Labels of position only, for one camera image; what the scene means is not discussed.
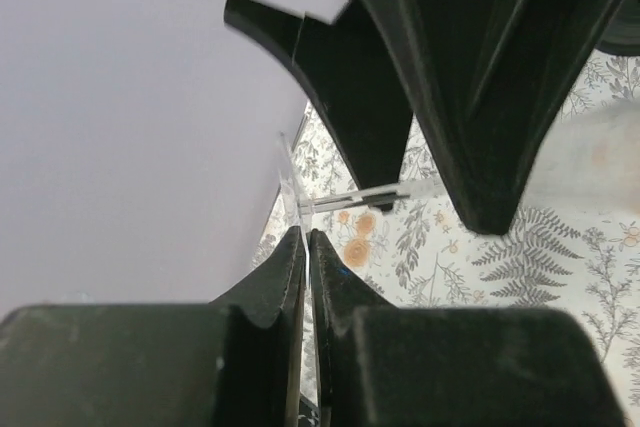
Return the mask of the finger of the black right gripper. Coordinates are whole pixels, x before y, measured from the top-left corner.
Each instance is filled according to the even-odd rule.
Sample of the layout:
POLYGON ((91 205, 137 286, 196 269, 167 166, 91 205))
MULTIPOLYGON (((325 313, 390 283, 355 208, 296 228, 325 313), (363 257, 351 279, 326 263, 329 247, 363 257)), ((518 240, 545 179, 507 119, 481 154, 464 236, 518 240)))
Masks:
POLYGON ((226 0, 224 22, 295 78, 356 184, 398 182, 413 114, 360 0, 349 0, 330 24, 256 0, 226 0))
POLYGON ((505 234, 622 0, 361 0, 464 225, 505 234))

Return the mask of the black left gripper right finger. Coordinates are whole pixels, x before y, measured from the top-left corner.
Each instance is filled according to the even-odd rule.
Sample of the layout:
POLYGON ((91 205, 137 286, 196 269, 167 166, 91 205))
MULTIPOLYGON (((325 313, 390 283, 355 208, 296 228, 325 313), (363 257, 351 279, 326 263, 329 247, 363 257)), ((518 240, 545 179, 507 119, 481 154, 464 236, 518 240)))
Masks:
POLYGON ((399 308, 309 235, 324 426, 622 426, 579 323, 550 308, 399 308))

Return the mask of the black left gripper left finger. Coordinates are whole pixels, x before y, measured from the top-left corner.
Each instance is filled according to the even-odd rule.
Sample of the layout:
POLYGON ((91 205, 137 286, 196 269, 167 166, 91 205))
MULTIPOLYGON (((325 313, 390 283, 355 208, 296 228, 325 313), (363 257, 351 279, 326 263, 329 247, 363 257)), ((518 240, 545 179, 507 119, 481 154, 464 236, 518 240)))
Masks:
POLYGON ((305 245, 204 304, 32 305, 1 324, 5 426, 294 426, 305 245))

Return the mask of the clear wine glass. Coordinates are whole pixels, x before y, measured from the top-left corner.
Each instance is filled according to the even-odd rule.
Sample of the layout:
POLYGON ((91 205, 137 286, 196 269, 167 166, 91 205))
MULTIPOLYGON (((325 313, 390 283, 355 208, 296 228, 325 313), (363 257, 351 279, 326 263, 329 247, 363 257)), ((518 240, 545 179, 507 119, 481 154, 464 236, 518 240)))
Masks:
POLYGON ((443 182, 437 177, 431 177, 312 198, 303 188, 294 165, 291 145, 284 133, 278 135, 277 143, 280 154, 280 194, 287 222, 292 226, 299 226, 304 234, 311 231, 312 217, 315 214, 362 206, 380 207, 396 201, 429 199, 446 194, 443 182))

